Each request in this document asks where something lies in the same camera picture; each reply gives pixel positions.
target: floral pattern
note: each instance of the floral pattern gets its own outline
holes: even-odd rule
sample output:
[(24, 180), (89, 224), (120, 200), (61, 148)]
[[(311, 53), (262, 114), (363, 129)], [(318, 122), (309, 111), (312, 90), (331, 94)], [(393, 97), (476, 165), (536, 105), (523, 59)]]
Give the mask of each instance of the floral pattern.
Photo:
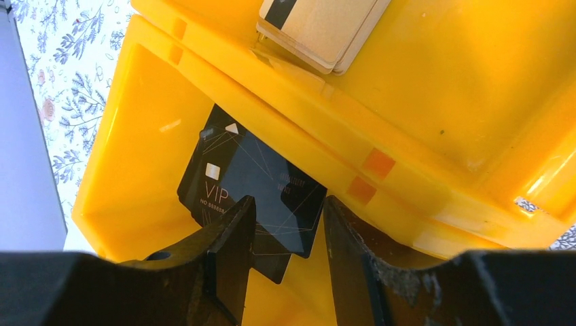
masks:
[[(100, 126), (130, 0), (12, 0), (67, 224)], [(576, 249), (576, 228), (551, 249)]]

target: black stripe on card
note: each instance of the black stripe on card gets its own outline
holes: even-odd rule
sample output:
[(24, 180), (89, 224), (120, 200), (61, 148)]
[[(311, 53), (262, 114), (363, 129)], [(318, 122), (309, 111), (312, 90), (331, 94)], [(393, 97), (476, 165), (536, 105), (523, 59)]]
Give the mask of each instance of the black stripe on card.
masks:
[(294, 8), (294, 4), (296, 4), (296, 0), (274, 0), (264, 20), (277, 29), (282, 29), (286, 19), (288, 19), (288, 15)]

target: floral fabric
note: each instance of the floral fabric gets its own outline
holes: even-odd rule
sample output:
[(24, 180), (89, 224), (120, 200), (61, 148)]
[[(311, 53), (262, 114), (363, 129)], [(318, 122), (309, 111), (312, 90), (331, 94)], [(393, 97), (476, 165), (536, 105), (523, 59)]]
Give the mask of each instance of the floral fabric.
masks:
[[(69, 230), (126, 27), (130, 0), (12, 0)], [(576, 229), (552, 249), (574, 249)]]

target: yellow plastic bin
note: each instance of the yellow plastic bin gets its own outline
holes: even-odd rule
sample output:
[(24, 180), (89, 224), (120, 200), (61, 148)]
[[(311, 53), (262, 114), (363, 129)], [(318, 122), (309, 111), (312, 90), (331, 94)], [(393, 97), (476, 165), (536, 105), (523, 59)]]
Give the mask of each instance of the yellow plastic bin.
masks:
[[(176, 189), (214, 103), (437, 257), (546, 247), (576, 221), (576, 3), (393, 0), (339, 77), (260, 37), (260, 0), (132, 4), (148, 21), (128, 27), (73, 209), (102, 257), (199, 228)], [(251, 271), (244, 322), (335, 325), (322, 224), (281, 285)]]

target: yellow container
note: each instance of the yellow container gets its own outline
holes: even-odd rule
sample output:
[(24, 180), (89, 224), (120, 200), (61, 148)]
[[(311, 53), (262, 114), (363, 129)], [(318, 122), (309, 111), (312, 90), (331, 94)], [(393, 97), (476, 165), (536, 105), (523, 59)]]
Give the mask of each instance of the yellow container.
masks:
[[(130, 22), (73, 210), (102, 257), (143, 259), (199, 228), (176, 189), (214, 103), (437, 257), (546, 247), (576, 221), (573, 1), (393, 0), (339, 77), (260, 37), (260, 0), (132, 4), (158, 28)], [(245, 324), (335, 325), (325, 251), (320, 225), (281, 285), (252, 270)]]

